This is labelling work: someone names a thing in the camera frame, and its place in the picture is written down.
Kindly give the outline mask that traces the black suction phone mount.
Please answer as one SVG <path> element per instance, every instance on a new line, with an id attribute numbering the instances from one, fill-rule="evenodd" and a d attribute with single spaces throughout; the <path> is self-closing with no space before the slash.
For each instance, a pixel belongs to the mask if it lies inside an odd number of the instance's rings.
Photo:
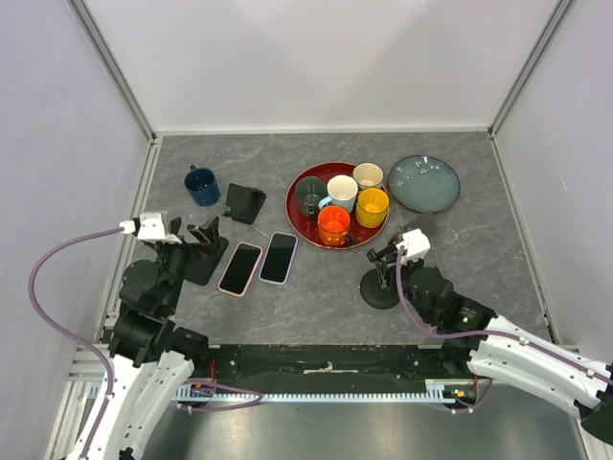
<path id="1" fill-rule="evenodd" d="M 376 310 L 389 310 L 399 303 L 396 279 L 391 268 L 382 273 L 376 268 L 369 270 L 362 277 L 359 290 L 362 299 Z"/>

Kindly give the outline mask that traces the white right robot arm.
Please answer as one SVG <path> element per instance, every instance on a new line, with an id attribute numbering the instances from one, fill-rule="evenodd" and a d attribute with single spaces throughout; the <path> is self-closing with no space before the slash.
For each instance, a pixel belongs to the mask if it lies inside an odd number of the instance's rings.
<path id="1" fill-rule="evenodd" d="M 376 292 L 394 292 L 409 321 L 442 342 L 439 365 L 518 388 L 579 420 L 598 440 L 612 442 L 612 366 L 528 333 L 508 318 L 458 293 L 424 257 L 430 243 L 419 231 L 380 251 L 370 250 Z"/>

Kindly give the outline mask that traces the lavender case phone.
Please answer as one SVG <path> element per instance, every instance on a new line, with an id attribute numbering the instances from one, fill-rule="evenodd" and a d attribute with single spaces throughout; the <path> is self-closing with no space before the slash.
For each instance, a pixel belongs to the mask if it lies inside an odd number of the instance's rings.
<path id="1" fill-rule="evenodd" d="M 284 285 L 292 267 L 297 244 L 298 238 L 295 235 L 273 233 L 265 251 L 259 279 L 273 285 Z"/>

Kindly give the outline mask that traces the pink case phone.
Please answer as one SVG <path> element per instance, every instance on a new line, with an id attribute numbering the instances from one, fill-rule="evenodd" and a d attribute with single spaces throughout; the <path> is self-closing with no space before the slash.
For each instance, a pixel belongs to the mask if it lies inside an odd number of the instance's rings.
<path id="1" fill-rule="evenodd" d="M 261 255 L 261 247 L 239 242 L 221 276 L 218 289 L 229 295 L 242 297 L 250 286 Z"/>

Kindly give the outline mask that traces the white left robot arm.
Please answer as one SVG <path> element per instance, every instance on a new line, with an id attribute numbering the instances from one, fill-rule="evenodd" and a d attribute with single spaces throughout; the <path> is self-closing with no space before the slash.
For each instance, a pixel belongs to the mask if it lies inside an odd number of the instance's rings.
<path id="1" fill-rule="evenodd" d="M 112 371 L 87 418 L 70 459 L 140 459 L 178 388 L 210 366 L 207 336 L 176 327 L 185 282 L 205 285 L 228 246 L 213 217 L 180 236 L 180 218 L 145 212 L 121 231 L 153 249 L 153 261 L 130 264 L 119 292 L 120 313 L 108 344 Z"/>

